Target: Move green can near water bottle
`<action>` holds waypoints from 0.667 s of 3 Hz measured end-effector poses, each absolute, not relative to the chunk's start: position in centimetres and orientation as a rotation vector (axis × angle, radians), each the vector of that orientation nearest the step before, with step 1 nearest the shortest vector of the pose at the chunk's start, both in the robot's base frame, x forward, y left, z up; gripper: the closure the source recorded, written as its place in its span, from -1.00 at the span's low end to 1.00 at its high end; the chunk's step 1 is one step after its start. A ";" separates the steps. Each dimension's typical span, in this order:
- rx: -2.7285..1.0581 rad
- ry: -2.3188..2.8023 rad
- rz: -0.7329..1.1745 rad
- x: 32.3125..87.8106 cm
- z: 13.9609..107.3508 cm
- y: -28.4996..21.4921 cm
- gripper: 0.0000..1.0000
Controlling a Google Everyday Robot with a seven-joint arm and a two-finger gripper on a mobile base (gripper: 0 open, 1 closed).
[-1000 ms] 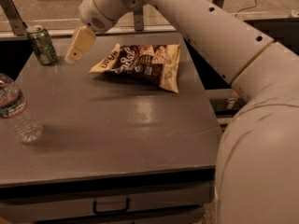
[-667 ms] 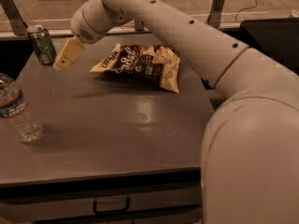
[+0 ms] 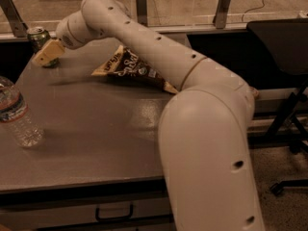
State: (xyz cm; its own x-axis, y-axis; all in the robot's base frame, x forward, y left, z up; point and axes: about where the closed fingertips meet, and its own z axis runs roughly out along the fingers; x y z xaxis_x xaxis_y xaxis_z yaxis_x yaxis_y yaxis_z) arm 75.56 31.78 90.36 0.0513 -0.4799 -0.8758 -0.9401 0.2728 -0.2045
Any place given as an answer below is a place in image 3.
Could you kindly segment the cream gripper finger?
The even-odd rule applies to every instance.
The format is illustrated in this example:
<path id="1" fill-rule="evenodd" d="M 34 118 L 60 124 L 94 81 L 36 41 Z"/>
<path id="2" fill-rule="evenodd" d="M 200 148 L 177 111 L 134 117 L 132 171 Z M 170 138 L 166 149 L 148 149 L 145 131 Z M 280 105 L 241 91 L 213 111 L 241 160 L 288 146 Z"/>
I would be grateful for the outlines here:
<path id="1" fill-rule="evenodd" d="M 64 46 L 59 39 L 48 40 L 43 47 L 35 54 L 32 63 L 36 66 L 45 66 L 61 57 L 64 53 Z"/>

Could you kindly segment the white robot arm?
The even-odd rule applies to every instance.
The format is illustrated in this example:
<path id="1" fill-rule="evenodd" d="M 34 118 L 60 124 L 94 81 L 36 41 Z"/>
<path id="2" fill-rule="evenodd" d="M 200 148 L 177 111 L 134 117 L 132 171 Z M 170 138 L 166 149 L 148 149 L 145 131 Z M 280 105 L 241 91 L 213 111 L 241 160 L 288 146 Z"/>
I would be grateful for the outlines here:
<path id="1" fill-rule="evenodd" d="M 177 231 L 266 231 L 247 128 L 255 98 L 239 75 L 131 19 L 115 0 L 83 0 L 34 57 L 44 65 L 66 49 L 115 38 L 176 89 L 158 143 Z"/>

